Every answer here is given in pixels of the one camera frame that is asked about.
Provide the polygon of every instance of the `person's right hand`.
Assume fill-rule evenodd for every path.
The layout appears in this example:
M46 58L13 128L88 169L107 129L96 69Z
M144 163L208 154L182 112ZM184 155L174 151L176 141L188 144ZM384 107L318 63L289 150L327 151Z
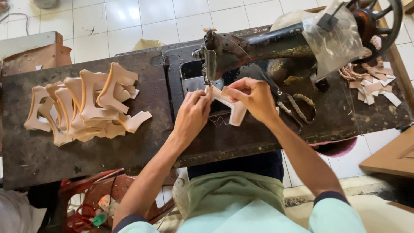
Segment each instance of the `person's right hand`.
M226 94L232 102L241 101L260 122L268 124L279 118L269 84L252 78L242 78L228 86Z

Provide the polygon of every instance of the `green object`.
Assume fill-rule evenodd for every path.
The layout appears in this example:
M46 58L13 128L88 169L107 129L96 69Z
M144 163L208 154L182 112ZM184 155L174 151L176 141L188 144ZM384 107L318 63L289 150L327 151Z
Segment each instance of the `green object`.
M106 214L104 213L98 214L96 217L92 219L92 222L94 223L95 226L99 226L103 224L105 221L106 221Z

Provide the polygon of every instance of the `wooden board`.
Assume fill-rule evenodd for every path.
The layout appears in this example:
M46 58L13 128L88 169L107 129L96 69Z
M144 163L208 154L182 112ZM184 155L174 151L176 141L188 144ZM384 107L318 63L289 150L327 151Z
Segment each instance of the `wooden board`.
M160 58L160 51L150 51L4 78L5 188L15 189L147 163L173 128ZM52 132L25 129L23 124L30 110L33 86L46 86L63 81L65 77L79 77L82 69L108 73L111 62L119 62L125 69L138 73L137 89L140 92L135 100L125 102L130 108L128 114L149 111L153 116L134 134L127 133L114 139L95 137L85 143L74 141L57 147L53 144Z
M414 13L414 1L411 1L407 3L406 5L404 5L404 12L407 15L411 15L412 13Z
M414 177L414 127L359 164L361 169Z

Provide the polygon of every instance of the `beige leather piece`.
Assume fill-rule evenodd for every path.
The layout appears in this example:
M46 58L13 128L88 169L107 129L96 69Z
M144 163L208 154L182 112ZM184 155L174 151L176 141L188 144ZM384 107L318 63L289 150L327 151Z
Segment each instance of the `beige leather piece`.
M106 124L111 121L84 121L89 127L106 128Z
M127 99L131 98L131 94L129 94L129 92L127 90L122 90L121 93L119 93L118 95L114 95L113 96L117 101L119 102L124 102Z
M106 128L106 137L107 138L115 138L118 135L125 136L125 128L122 125L115 125L112 122L107 123Z
M79 109L77 107L77 105L74 106L73 108L73 116L72 116L72 120L70 122L70 128L73 128L75 130L82 130L82 129L86 129L89 128L89 126L87 126L82 118L80 118L80 114L79 114Z
M60 124L60 129L62 131L68 130L68 126L73 116L73 106L72 106L72 95L67 88L59 88L55 91L55 95L58 98L58 103L62 107L63 116L62 123Z
M39 105L39 112L44 115L44 117L48 120L52 130L53 130L53 143L57 146L61 146L68 142L71 142L73 139L69 137L65 132L60 131L55 122L52 120L52 116L50 115L50 110L54 101L52 98L47 98L44 104Z
M108 79L106 80L105 87L102 89L102 92L96 99L96 102L99 106L106 109L114 109L118 112L127 113L128 107L117 101L114 97L117 94L116 84L119 77L138 80L137 73L127 71L116 62L111 63L111 70L109 72Z
M118 112L95 107L94 85L106 81L106 74L94 74L89 70L80 71L82 80L82 104L80 116L84 121L88 120L117 120Z
M118 77L117 82L126 86L133 86L136 80L127 77Z
M125 90L127 90L128 91L128 93L130 93L131 95L133 95L133 94L135 94L135 87L134 86L128 86L128 85L124 85L124 84L121 84L120 83L120 85L125 89Z
M240 101L232 103L229 96L222 95L221 91L215 86L207 86L205 92L207 93L208 91L212 92L213 99L218 100L224 105L231 108L229 124L234 126L240 126L246 114L247 107Z
M73 102L80 109L82 105L82 80L81 78L65 78L63 81L65 87L72 94Z
M58 120L56 122L58 127L60 127L61 123L62 123L63 110L62 110L62 107L58 103L58 98L55 95L55 91L57 89L61 88L61 86L59 86L59 85L62 85L62 84L64 85L63 82L59 81L59 82L56 82L55 84L47 84L46 85L46 91L49 93L49 96L53 99L53 101L54 101L53 104L55 105L56 111L58 112Z
M42 86L33 87L31 92L30 112L26 122L24 123L24 127L26 129L40 129L49 132L51 127L48 120L44 117L37 116L40 101L45 97L49 97L49 93L46 91L46 88Z
M130 133L135 133L139 126L152 115L149 112L140 111L134 117L126 116L124 114L119 114L119 123Z

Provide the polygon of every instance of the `plastic bag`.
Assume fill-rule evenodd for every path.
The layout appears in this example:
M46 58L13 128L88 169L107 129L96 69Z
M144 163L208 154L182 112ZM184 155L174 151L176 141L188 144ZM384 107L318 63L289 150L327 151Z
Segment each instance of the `plastic bag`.
M364 53L355 18L345 6L335 14L338 23L331 32L317 25L325 13L332 15L339 5L340 3L334 0L324 11L312 15L303 14L302 17L302 34L318 61L318 75L315 81L320 81Z

